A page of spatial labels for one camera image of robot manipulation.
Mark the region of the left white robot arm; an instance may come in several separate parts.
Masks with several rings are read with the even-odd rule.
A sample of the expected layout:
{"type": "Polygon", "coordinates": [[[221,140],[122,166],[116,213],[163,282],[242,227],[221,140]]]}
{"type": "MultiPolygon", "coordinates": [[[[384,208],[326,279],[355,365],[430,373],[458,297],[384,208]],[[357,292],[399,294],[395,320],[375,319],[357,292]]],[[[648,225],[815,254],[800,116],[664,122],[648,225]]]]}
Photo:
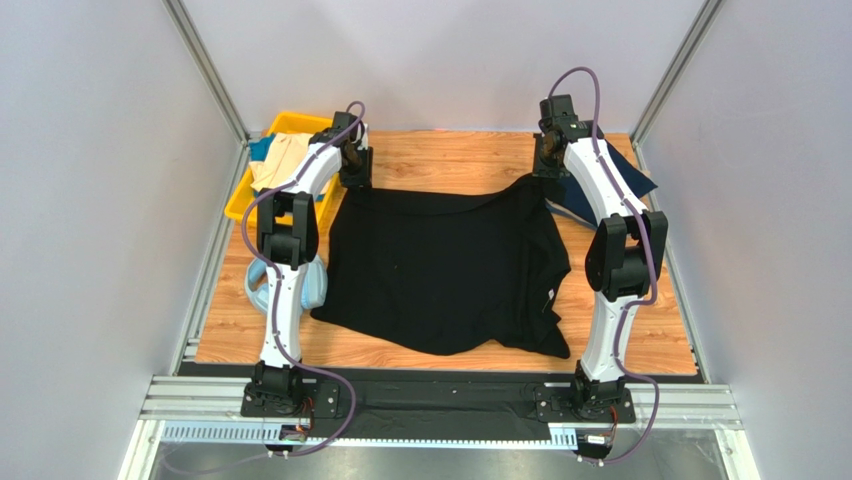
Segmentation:
{"type": "Polygon", "coordinates": [[[366,186],[372,149],[361,114],[338,111],[316,133],[277,136],[263,163],[258,195],[246,215],[255,218],[255,259],[267,275],[266,330],[246,398],[294,408],[305,404],[299,341],[303,312],[323,301],[327,280],[318,256],[315,205],[335,175],[366,186]]]}

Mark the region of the black t shirt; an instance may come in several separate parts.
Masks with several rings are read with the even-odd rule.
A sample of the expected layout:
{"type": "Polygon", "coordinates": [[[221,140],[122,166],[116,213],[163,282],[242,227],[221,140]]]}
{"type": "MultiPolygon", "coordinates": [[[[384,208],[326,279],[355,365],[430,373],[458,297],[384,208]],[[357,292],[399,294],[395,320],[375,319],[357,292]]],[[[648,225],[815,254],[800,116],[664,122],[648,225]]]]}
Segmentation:
{"type": "Polygon", "coordinates": [[[496,341],[568,358],[554,304],[570,262],[548,192],[528,175],[483,195],[347,192],[313,317],[432,355],[496,341]]]}

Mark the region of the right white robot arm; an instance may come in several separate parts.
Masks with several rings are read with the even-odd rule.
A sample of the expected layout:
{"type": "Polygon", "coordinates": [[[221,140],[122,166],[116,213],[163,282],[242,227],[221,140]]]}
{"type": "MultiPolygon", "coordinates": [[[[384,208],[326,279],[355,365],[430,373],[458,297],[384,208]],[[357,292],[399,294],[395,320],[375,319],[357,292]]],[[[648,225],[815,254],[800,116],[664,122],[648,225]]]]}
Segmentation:
{"type": "Polygon", "coordinates": [[[591,121],[576,115],[568,95],[539,104],[532,173],[539,178],[572,178],[585,195],[597,229],[585,259],[595,293],[588,345],[577,363],[573,403],[604,408],[625,391],[622,351],[639,302],[655,295],[662,270],[668,220],[649,211],[631,191],[591,121]]]}

